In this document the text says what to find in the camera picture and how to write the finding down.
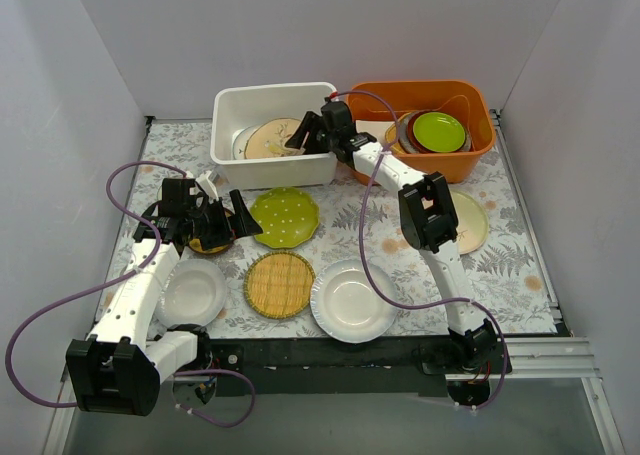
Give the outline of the white watermelon pattern plate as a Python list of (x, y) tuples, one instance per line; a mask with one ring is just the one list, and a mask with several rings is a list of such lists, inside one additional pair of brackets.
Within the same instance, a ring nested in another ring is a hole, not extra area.
[(232, 145), (232, 155), (235, 160), (242, 160), (245, 158), (247, 143), (258, 128), (259, 125), (251, 126), (237, 134)]

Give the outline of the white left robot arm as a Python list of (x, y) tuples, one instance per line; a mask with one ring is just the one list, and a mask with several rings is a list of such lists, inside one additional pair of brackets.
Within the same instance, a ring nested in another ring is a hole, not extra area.
[(203, 178), (166, 178), (161, 197), (140, 216), (133, 235), (131, 276), (87, 338), (74, 340), (66, 364), (80, 410), (146, 416), (161, 384), (182, 369), (205, 373), (213, 361), (203, 326), (178, 323), (159, 340), (147, 333), (156, 305), (192, 240), (203, 249), (258, 235), (261, 228), (237, 189), (227, 211)]

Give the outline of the green dotted scalloped plate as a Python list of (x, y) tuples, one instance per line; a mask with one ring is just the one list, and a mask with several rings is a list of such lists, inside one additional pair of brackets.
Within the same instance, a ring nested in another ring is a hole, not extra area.
[(310, 240), (319, 225), (319, 207), (305, 191), (276, 188), (259, 195), (249, 209), (262, 233), (255, 240), (271, 249), (291, 249)]

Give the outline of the beige bird pattern plate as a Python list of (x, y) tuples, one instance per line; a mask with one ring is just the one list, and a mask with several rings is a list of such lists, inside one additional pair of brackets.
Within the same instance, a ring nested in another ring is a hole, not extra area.
[(254, 160), (300, 155), (300, 149), (286, 147), (286, 142), (294, 135), (300, 123), (299, 119), (277, 118), (263, 124), (249, 137), (244, 151), (245, 158)]

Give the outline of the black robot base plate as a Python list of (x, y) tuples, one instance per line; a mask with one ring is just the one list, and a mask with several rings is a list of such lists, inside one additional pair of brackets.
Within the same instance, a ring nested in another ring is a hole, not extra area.
[(214, 339), (208, 358), (177, 370), (226, 370), (214, 375), (216, 394), (249, 394), (245, 376), (259, 395), (413, 393), (446, 397), (446, 377), (484, 386), (491, 376), (512, 371), (504, 345), (472, 359), (447, 336), (389, 336), (362, 344), (333, 338)]

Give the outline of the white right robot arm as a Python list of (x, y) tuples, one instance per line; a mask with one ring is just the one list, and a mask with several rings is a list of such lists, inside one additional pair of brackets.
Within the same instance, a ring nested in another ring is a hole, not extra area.
[(346, 103), (330, 97), (325, 99), (320, 113), (306, 112), (286, 146), (306, 154), (331, 153), (367, 176), (370, 184), (376, 183), (397, 196), (402, 235), (427, 263), (441, 299), (424, 305), (403, 305), (376, 285), (364, 247), (369, 199), (365, 194), (358, 247), (367, 281), (379, 298), (402, 310), (443, 306), (454, 364), (469, 373), (487, 366), (502, 332), (495, 317), (473, 295), (457, 246), (459, 220), (445, 177), (439, 172), (424, 174), (400, 161), (373, 135), (357, 130)]

